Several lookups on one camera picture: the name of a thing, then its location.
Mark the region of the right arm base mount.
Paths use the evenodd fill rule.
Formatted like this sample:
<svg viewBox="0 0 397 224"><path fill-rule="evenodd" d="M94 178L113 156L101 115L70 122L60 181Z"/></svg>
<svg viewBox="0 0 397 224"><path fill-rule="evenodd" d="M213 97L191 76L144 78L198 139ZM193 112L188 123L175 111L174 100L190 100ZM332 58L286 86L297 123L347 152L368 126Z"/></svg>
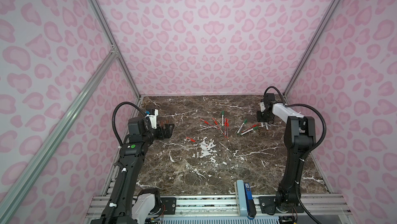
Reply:
<svg viewBox="0 0 397 224"><path fill-rule="evenodd" d="M300 203L277 203L276 196L259 196L259 206L263 214L300 214L304 209Z"/></svg>

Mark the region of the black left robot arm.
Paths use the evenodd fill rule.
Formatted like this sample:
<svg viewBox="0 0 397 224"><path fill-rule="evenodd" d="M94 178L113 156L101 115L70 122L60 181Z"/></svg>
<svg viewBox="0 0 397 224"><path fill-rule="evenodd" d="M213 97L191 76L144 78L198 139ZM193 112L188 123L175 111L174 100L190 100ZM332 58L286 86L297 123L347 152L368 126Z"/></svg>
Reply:
<svg viewBox="0 0 397 224"><path fill-rule="evenodd" d="M139 116L128 121L128 134L122 139L116 128L116 115L123 106L134 107ZM170 139L174 124L159 123L158 110L146 111L131 102L118 104L112 114L112 129L120 151L114 164L118 174L111 196L98 219L93 224L153 224L165 213L158 188L143 189L134 195L138 176L150 146L157 140Z"/></svg>

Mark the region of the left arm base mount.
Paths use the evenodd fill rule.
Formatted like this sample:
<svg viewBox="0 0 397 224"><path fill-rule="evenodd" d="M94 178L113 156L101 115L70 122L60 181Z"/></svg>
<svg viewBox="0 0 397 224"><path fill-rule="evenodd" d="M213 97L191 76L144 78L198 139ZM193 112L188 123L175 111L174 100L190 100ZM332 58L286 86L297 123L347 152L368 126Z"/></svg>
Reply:
<svg viewBox="0 0 397 224"><path fill-rule="evenodd" d="M174 215L177 199L175 197L161 197L159 189L143 189L138 194L132 206L133 217L147 215Z"/></svg>

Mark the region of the green cap marker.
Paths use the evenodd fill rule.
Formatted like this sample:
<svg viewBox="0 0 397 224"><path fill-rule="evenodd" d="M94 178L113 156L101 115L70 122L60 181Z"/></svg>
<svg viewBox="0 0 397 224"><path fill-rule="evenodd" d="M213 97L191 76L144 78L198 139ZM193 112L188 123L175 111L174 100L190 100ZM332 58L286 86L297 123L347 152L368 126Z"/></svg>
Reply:
<svg viewBox="0 0 397 224"><path fill-rule="evenodd" d="M249 133L249 132L252 132L252 131L254 131L254 130L257 130L258 129L258 126L255 126L255 127L252 127L252 128L250 128L250 129L248 129L248 130L246 130L246 131L243 131L240 135L245 135L245 134L247 134L247 133Z"/></svg>

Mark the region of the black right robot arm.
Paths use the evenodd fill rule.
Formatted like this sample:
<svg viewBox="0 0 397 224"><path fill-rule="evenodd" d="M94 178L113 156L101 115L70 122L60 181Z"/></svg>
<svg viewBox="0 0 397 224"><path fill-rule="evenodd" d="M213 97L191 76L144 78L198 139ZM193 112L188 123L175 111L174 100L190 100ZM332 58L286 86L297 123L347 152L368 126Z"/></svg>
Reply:
<svg viewBox="0 0 397 224"><path fill-rule="evenodd" d="M264 212L274 215L276 212L289 213L297 207L301 207L309 216L311 214L303 206L301 200L301 178L307 157L325 139L327 124L322 114L314 107L307 104L289 105L280 90L275 86L269 86L259 103L257 120L260 123L269 123L276 117L285 123L284 145L287 150L287 159L283 178L279 183L272 202L263 205ZM315 119L296 112L294 107L302 107L311 110L320 120L322 134L316 138Z"/></svg>

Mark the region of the green cap marker pen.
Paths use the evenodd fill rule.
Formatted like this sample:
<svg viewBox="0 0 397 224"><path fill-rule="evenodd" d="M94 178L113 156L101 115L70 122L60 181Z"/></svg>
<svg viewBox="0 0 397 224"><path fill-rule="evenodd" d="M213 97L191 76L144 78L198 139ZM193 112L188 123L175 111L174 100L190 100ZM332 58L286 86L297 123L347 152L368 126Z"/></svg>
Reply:
<svg viewBox="0 0 397 224"><path fill-rule="evenodd" d="M245 119L243 121L243 123L240 125L239 129L237 130L236 134L240 134L241 133L241 131L242 131L243 127L246 125L247 121L248 121L247 119Z"/></svg>

